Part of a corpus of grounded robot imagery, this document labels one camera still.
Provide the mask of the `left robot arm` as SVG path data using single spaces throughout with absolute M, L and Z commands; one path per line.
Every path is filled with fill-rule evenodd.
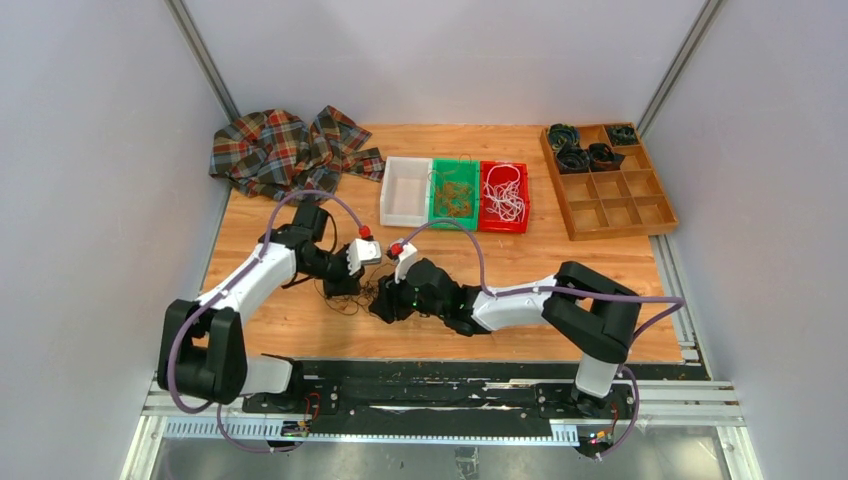
M 367 263 L 380 258 L 368 227 L 338 251 L 319 247 L 328 211 L 297 207 L 292 222 L 263 234 L 249 257 L 224 281 L 195 300 L 174 300 L 166 309 L 157 383 L 174 402 L 182 396 L 226 405 L 241 396 L 267 394 L 283 413 L 306 400 L 299 362 L 247 354 L 244 328 L 269 296 L 299 274 L 320 279 L 333 295 L 358 292 Z

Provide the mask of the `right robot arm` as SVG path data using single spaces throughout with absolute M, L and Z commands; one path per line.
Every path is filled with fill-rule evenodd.
M 539 281 L 486 293 L 423 259 L 403 277 L 382 277 L 369 311 L 386 323 L 413 313 L 434 316 L 463 336 L 550 325 L 581 351 L 571 400 L 580 414 L 595 417 L 611 404 L 614 376 L 633 343 L 641 310 L 635 298 L 632 290 L 574 261 Z

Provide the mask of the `white plastic bin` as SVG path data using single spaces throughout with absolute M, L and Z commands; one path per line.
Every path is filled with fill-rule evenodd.
M 388 156 L 380 193 L 380 224 L 419 227 L 428 221 L 433 159 Z

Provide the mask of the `plaid cloth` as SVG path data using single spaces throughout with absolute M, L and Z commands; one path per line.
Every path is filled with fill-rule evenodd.
M 310 123 L 283 109 L 253 112 L 214 134 L 208 174 L 248 197 L 334 193 L 344 174 L 383 179 L 386 161 L 378 148 L 366 146 L 371 136 L 333 106 Z

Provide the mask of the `red plastic bin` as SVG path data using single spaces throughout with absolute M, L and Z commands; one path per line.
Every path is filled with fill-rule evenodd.
M 478 230 L 527 231 L 530 214 L 529 176 L 524 163 L 482 161 Z

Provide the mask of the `black coiled roll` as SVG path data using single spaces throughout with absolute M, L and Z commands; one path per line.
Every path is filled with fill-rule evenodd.
M 641 143 L 638 130 L 632 124 L 606 124 L 604 129 L 612 147 L 635 146 Z
M 588 152 L 579 147 L 563 147 L 555 153 L 555 162 L 560 174 L 580 174 L 590 171 Z
M 574 125 L 556 123 L 548 127 L 547 139 L 553 151 L 569 150 L 580 146 L 580 132 Z
M 591 172 L 617 171 L 625 156 L 616 153 L 608 144 L 593 143 L 587 149 Z

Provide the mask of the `wooden compartment tray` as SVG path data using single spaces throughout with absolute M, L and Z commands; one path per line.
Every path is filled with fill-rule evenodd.
M 617 171 L 560 174 L 555 162 L 556 152 L 547 139 L 549 126 L 540 134 L 542 152 L 569 239 L 588 241 L 672 233 L 679 219 L 639 131 L 639 145 L 612 147 L 604 129 L 606 124 L 632 123 L 576 126 L 580 132 L 579 148 L 587 151 L 590 144 L 608 144 L 616 153 L 625 156 Z

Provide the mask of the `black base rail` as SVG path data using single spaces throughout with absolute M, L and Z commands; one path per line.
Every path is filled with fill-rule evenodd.
M 288 393 L 241 410 L 303 418 L 314 440 L 574 445 L 591 453 L 651 427 L 740 427 L 732 386 L 700 366 L 635 365 L 599 397 L 573 363 L 306 360 Z

